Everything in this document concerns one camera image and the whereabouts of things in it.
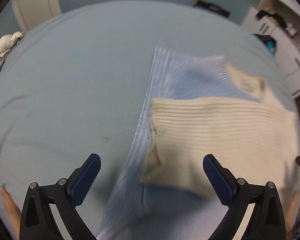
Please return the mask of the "person's right hand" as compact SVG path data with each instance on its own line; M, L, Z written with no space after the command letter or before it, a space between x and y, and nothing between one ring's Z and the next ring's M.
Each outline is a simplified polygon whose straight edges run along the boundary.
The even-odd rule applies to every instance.
M286 239L300 239L300 192L295 191L285 215Z

